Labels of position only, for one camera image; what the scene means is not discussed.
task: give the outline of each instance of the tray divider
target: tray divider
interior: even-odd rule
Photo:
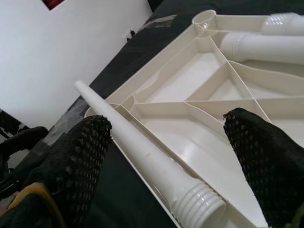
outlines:
[[[304,95],[304,78],[276,71],[257,69],[229,61],[243,81],[287,95]]]
[[[262,117],[264,120],[271,122],[267,114],[255,99],[231,101],[188,101],[187,103],[204,110],[217,120],[222,120],[222,122],[224,122],[224,114],[238,107],[253,112]]]

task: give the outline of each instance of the white pipe fitting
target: white pipe fitting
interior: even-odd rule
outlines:
[[[272,14],[264,22],[262,35],[304,36],[304,17],[296,13]]]
[[[213,226],[223,215],[226,204],[207,184],[185,173],[155,144],[116,112],[82,81],[75,86],[98,115],[112,124],[112,135],[125,153],[168,201],[170,210],[184,228]]]
[[[263,36],[231,32],[222,40],[220,50],[228,60],[272,61],[304,65],[304,37]]]

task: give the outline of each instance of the dark surface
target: dark surface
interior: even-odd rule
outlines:
[[[304,12],[301,0],[165,0],[148,20],[177,15],[168,26],[150,26],[137,33],[112,62],[99,74],[91,87],[107,98],[150,59],[172,42],[204,10],[218,14],[260,14]],[[19,165],[22,172],[29,163],[56,148],[66,132],[84,115],[88,106],[78,99]],[[86,227],[91,228],[172,228],[175,227],[153,195],[122,156],[112,146],[102,168]]]
[[[163,2],[163,0],[148,0],[149,5],[154,12],[156,8]]]

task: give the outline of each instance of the plastic pipe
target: plastic pipe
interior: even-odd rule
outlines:
[[[304,65],[304,37],[263,36],[251,33],[228,33],[220,50],[227,59],[272,61]]]
[[[155,144],[116,112],[104,99],[82,81],[75,86],[99,115],[112,124],[112,135],[126,150],[142,175],[165,197],[170,210],[184,228],[212,226],[223,215],[226,204],[208,185],[185,173]]]
[[[272,14],[264,22],[261,34],[268,36],[304,36],[304,17],[296,13]]]

